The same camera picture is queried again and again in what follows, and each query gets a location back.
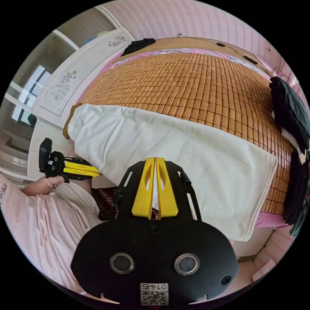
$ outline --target bracelet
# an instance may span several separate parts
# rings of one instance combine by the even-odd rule
[[[47,183],[47,185],[48,185],[49,187],[56,188],[54,185],[52,185],[52,184],[50,184],[50,183],[48,182],[46,176],[44,177],[44,179],[45,179],[45,181],[46,181],[46,183]]]

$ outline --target sticker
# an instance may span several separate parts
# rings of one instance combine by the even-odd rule
[[[169,305],[168,283],[140,283],[142,306]]]

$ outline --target black device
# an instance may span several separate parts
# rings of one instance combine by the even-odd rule
[[[238,263],[229,240],[201,220],[190,179],[180,166],[170,161],[165,165],[177,214],[160,220],[134,215],[138,189],[146,185],[146,162],[131,166],[115,190],[109,221],[83,236],[72,259],[71,270],[87,293],[122,305],[184,305],[205,295],[207,299],[220,295],[237,274]],[[163,171],[156,171],[168,187]],[[160,195],[159,205],[163,207]]]
[[[60,175],[65,183],[71,180],[93,179],[100,172],[82,158],[65,157],[61,152],[52,152],[52,140],[45,138],[39,149],[39,169],[47,178]]]

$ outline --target screw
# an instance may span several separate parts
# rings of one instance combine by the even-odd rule
[[[232,277],[230,275],[226,276],[222,280],[222,285],[227,285],[232,280]]]
[[[157,233],[158,232],[158,226],[152,226],[151,227],[151,232]]]

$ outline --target floral carving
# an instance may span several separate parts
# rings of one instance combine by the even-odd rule
[[[109,41],[109,46],[117,46],[120,45],[122,42],[126,42],[126,39],[124,36],[116,36],[114,38],[114,41]]]
[[[68,84],[70,83],[71,79],[76,78],[76,74],[76,71],[72,71],[68,72],[65,76],[62,77],[59,84],[56,85],[57,90],[51,93],[55,101],[59,101],[67,95],[68,91],[70,90],[70,86]]]

